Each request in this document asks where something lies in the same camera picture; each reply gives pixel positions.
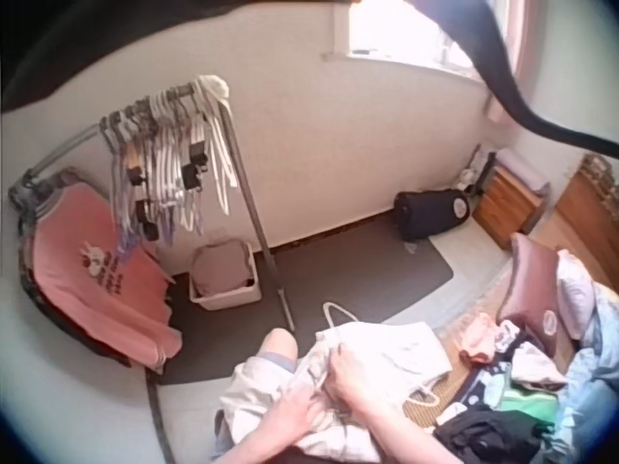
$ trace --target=hand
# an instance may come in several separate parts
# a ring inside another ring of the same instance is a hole
[[[283,393],[262,419],[256,432],[277,449],[294,445],[326,411],[326,398],[310,385],[295,385]]]
[[[333,399],[345,403],[353,413],[359,413],[380,401],[363,366],[343,344],[331,350],[325,388]]]

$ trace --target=curtain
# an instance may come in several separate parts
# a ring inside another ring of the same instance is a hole
[[[533,39],[540,20],[540,3],[540,0],[508,0],[507,3],[504,37],[516,84],[521,84],[533,66]],[[486,116],[499,125],[514,121],[494,96],[488,99]]]

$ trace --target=knee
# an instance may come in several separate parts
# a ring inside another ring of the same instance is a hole
[[[297,341],[294,339],[292,333],[290,333],[286,329],[282,329],[281,327],[275,327],[274,329],[271,329],[271,331],[267,333],[267,336],[265,337],[265,340],[269,339],[279,343],[294,343],[295,345],[297,344]]]
[[[281,328],[272,329],[267,336],[264,337],[260,351],[279,353],[292,360],[296,360],[299,354],[297,340],[294,339],[292,333]]]

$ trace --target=window sill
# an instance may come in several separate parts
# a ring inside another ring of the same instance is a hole
[[[479,77],[476,72],[464,72],[452,70],[449,68],[444,68],[437,63],[429,62],[429,63],[412,63],[407,61],[401,61],[395,58],[381,56],[381,55],[363,55],[360,53],[344,53],[338,51],[332,51],[322,54],[322,59],[324,61],[378,61],[383,63],[392,63],[396,65],[402,65],[407,67],[413,67],[420,70],[426,70],[431,73],[441,73],[442,75],[447,75],[454,77],[458,80],[463,80],[465,82],[480,85],[482,87],[486,87],[484,81]]]

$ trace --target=shorts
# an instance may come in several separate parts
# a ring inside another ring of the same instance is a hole
[[[290,358],[287,358],[286,356],[279,353],[263,351],[258,353],[256,357],[278,365],[279,367],[287,370],[291,374],[294,374],[294,371],[297,368],[296,361],[293,361]],[[223,419],[223,410],[218,410],[217,414],[215,415],[215,435],[217,439],[215,441],[215,452],[211,456],[212,461],[217,460],[234,448],[234,442],[232,441],[232,436],[230,435],[228,424],[225,423],[225,420]]]

